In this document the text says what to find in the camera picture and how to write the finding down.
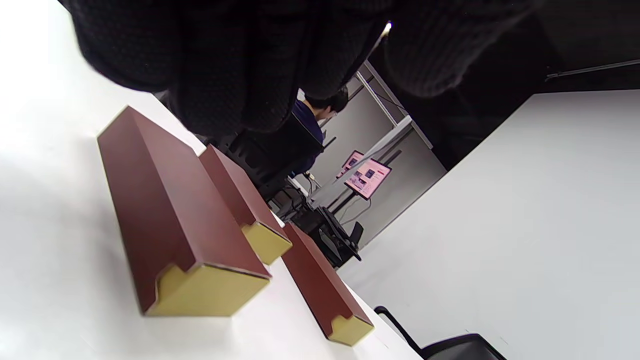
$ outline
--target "cable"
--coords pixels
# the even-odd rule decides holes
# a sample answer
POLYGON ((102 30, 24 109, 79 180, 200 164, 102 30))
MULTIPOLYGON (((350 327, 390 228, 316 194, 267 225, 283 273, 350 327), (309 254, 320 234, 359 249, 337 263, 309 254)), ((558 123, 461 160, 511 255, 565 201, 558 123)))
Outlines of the cable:
POLYGON ((358 199, 356 199, 356 201, 352 202, 351 205, 347 206, 347 208, 342 212, 342 216, 340 217, 340 220, 338 220, 338 222, 342 221, 342 219, 344 218, 344 215, 347 215, 347 211, 349 210, 349 208, 351 208, 351 206, 353 206, 357 202, 358 202, 358 199))
POLYGON ((376 94, 380 99, 383 99, 384 101, 387 101, 387 102, 389 102, 389 103, 391 103, 391 104, 395 105, 395 106, 396 106, 396 108, 399 108, 399 109, 402 109, 402 110, 404 110, 404 111, 406 111, 406 112, 409 112, 407 109, 405 109, 405 108, 403 108, 402 106, 400 106, 400 105, 396 104, 396 102, 391 101, 391 100, 387 99, 386 97, 384 97, 384 96, 382 96, 382 95, 378 94, 378 92, 377 92, 377 91, 373 90, 373 92, 374 92, 374 93, 375 93, 375 94, 376 94))
POLYGON ((311 182, 311 179, 309 179, 306 176, 304 178, 307 179, 307 181, 309 182, 309 193, 314 192, 314 184, 311 182))
POLYGON ((347 220, 346 222, 344 222, 342 225, 346 225, 354 220, 356 220, 360 215, 364 214, 367 210, 371 209, 371 205, 373 205, 373 201, 371 201, 371 199, 368 200, 369 201, 369 206, 367 206, 367 208, 365 208, 364 210, 362 210, 361 212, 359 212, 356 216, 354 216, 353 218, 350 218, 349 220, 347 220))

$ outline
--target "person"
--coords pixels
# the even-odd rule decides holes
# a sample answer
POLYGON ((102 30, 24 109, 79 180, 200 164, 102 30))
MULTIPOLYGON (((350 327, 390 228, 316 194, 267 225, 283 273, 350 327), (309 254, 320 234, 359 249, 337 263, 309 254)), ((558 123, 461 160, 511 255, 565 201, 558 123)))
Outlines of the person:
MULTIPOLYGON (((329 99, 314 99, 305 96, 305 100, 296 100, 293 106, 293 114, 309 130, 319 143, 324 142, 324 134, 320 128, 320 121, 330 119, 344 110, 349 102, 349 92, 343 86, 329 99)), ((309 171, 316 162, 316 157, 308 159, 299 168, 294 170, 293 175, 302 174, 309 171)))

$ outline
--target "table surface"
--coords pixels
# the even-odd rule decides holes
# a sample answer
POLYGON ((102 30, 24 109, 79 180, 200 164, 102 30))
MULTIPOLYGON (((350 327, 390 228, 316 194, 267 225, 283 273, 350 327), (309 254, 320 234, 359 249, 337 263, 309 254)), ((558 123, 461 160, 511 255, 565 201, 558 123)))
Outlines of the table surface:
POLYGON ((281 260, 232 318, 142 317, 96 136, 130 104, 204 147, 85 64, 57 1, 10 2, 0 19, 0 359, 419 359, 358 297, 376 330, 327 341, 281 260))

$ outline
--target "white wall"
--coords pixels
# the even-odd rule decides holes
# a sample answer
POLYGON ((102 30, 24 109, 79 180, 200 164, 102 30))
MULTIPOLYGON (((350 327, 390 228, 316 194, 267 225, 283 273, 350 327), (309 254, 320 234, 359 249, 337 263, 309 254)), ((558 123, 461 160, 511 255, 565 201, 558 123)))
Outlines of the white wall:
MULTIPOLYGON (((365 68, 362 68, 362 72, 365 77, 369 76, 365 68)), ((352 94, 359 84, 357 79, 349 82, 349 93, 352 94)), ((371 85, 379 94, 384 94, 384 90, 375 80, 371 85)), ((387 108, 398 122, 404 118, 392 104, 387 108)), ((337 139, 316 159, 311 168, 311 173, 320 184, 335 179, 342 164, 354 150, 365 152, 371 148, 392 129, 392 124, 367 90, 362 90, 323 129, 327 130, 326 141, 333 136, 337 139)), ((357 219, 364 227, 360 240, 361 248, 446 172, 417 133, 412 133, 398 149, 403 153, 390 165, 393 169, 391 174, 373 195, 371 208, 357 219)), ((306 179, 299 176, 298 181, 308 188, 306 179)), ((344 208, 346 212, 337 213, 338 219, 349 220, 368 205, 363 199, 352 202, 355 203, 350 203, 344 208)), ((353 224, 354 222, 351 222, 344 227, 351 232, 353 224)))
POLYGON ((640 91, 541 94, 350 261, 422 346, 640 359, 640 91))

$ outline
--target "yellow block end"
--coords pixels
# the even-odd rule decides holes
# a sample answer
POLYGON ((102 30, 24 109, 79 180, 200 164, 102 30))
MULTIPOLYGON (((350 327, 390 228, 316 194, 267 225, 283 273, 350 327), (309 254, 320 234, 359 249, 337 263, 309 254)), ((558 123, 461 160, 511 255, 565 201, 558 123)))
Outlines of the yellow block end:
POLYGON ((158 281, 150 316, 231 316, 269 279, 203 265, 185 273, 173 265, 158 281))
POLYGON ((258 258, 267 265, 271 265, 292 247, 288 239, 258 222, 243 226, 242 232, 258 258))
POLYGON ((363 321, 360 318, 352 316, 345 319, 342 315, 336 316, 331 321, 333 330, 329 340, 342 343, 352 347, 358 341, 369 334, 374 328, 373 325, 363 321))

